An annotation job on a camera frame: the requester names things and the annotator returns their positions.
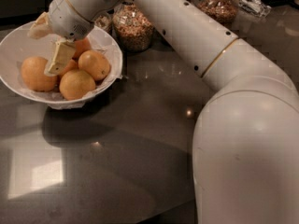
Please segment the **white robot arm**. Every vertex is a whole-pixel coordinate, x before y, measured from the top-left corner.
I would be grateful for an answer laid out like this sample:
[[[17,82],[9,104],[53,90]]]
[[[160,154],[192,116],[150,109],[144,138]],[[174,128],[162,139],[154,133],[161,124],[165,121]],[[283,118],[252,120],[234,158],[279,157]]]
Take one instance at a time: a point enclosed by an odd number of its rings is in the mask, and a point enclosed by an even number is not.
[[[29,31],[84,38],[121,0],[53,0]],[[198,117],[198,224],[299,224],[299,96],[288,75],[185,0],[133,0],[214,90]]]

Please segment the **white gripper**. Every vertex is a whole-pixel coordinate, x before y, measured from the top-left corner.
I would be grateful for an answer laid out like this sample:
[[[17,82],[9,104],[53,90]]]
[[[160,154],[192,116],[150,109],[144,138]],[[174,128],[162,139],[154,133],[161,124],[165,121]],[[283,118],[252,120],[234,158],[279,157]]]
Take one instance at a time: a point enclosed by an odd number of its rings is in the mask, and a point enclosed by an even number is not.
[[[93,23],[79,15],[68,0],[52,0],[49,13],[43,12],[27,35],[39,39],[54,32],[67,39],[81,40],[93,27]],[[59,38],[53,43],[51,58],[44,70],[48,77],[60,75],[76,52],[75,42],[65,38]]]

